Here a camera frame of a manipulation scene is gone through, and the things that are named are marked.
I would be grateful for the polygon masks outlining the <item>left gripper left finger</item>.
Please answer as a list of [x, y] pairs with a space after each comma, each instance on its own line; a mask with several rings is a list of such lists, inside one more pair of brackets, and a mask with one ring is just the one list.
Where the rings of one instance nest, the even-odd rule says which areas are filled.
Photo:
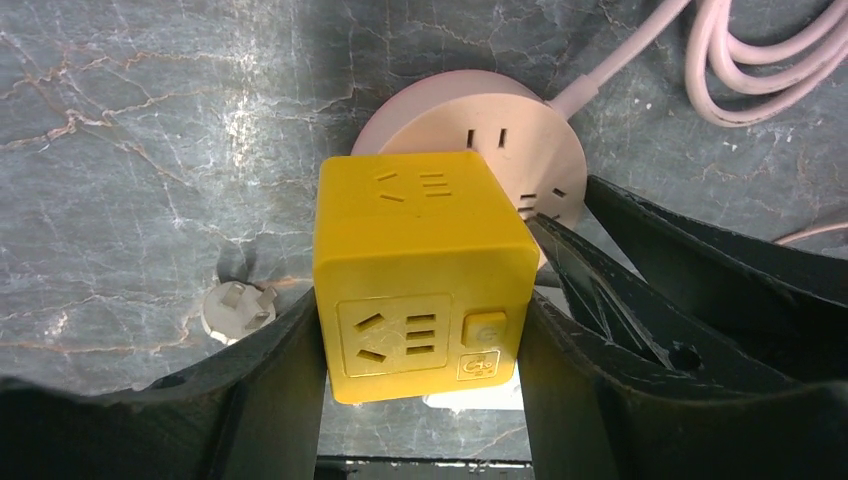
[[327, 367], [315, 297], [141, 390], [1, 381], [5, 479], [309, 479]]

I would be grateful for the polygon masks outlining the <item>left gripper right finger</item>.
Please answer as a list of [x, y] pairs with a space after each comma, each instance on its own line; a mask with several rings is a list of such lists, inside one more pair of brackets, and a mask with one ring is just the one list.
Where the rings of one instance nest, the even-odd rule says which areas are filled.
[[843, 479], [847, 386], [734, 390], [667, 370], [542, 295], [519, 370], [539, 479]]

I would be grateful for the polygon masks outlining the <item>pink round socket stack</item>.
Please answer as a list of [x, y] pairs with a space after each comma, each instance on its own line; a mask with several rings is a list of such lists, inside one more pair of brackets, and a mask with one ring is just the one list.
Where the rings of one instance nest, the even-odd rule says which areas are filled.
[[542, 214], [573, 229], [584, 212], [585, 152], [573, 128], [507, 76], [456, 70], [419, 80], [368, 120], [354, 155], [473, 150], [523, 219]]

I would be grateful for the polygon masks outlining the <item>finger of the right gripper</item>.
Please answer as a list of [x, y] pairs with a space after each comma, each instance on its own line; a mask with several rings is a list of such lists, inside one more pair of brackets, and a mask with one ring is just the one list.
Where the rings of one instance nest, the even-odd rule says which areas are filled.
[[647, 283], [800, 381], [847, 377], [847, 262], [667, 210], [598, 176], [585, 204]]
[[789, 376], [744, 353], [715, 329], [683, 313], [598, 247], [555, 221], [527, 224], [556, 273], [573, 320], [607, 347], [657, 368], [649, 382], [719, 391], [785, 391]]

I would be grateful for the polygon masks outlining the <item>large white power strip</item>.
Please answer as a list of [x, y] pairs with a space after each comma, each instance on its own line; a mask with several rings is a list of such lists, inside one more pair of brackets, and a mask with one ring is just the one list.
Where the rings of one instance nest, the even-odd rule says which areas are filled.
[[422, 397], [430, 408], [453, 412], [466, 410], [523, 411], [524, 402], [518, 367], [511, 379], [494, 387], [439, 393]]

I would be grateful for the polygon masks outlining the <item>yellow cube adapter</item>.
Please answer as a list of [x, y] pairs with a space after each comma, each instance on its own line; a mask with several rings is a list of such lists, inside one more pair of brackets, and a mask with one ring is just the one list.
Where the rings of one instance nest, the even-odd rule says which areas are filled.
[[480, 154], [325, 160], [313, 240], [338, 402], [512, 378], [540, 251]]

